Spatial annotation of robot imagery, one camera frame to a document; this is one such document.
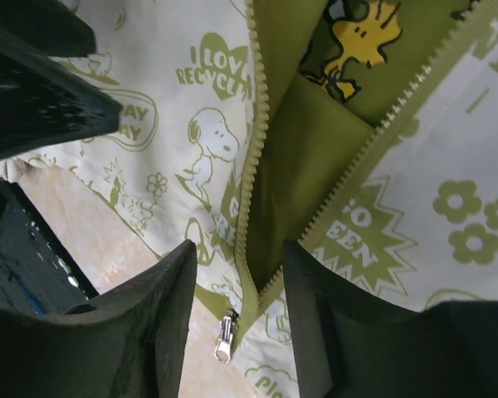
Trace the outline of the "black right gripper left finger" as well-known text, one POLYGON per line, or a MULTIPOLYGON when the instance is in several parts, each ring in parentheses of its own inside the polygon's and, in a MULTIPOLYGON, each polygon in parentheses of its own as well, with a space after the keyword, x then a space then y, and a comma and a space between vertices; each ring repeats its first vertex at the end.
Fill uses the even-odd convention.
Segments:
POLYGON ((0 397, 175 397, 197 276, 186 240, 63 314, 0 308, 0 397))

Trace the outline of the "cream green printed jacket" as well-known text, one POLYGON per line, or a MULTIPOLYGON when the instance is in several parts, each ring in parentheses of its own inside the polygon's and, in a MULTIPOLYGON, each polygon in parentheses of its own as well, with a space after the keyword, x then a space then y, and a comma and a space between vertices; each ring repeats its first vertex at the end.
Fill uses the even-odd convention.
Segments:
POLYGON ((0 161, 57 167, 196 295, 239 314, 229 365, 299 393, 283 245, 419 313, 498 301, 498 1, 70 1, 100 49, 61 66, 118 130, 0 161))

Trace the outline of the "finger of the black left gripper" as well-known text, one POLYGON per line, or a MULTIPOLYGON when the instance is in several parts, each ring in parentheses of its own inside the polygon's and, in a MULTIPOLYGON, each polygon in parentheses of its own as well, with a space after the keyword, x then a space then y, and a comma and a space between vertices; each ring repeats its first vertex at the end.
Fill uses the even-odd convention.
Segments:
POLYGON ((0 1, 0 161, 120 127, 122 105, 55 61, 95 50, 59 1, 0 1))

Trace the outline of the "silver zipper pull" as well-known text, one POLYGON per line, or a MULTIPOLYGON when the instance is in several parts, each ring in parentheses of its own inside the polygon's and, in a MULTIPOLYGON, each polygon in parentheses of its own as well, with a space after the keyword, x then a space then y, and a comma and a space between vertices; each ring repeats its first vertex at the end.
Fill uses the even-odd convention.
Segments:
POLYGON ((223 364, 232 360, 232 344, 239 328, 238 317, 237 311, 230 308, 219 321, 219 334, 213 355, 223 364))

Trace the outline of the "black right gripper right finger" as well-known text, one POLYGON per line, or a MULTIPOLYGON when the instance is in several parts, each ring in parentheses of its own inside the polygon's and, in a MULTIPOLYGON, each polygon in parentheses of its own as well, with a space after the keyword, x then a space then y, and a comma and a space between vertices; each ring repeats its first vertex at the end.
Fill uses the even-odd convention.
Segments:
POLYGON ((374 297, 283 245, 303 397, 498 397, 498 301, 447 301, 419 313, 374 297))

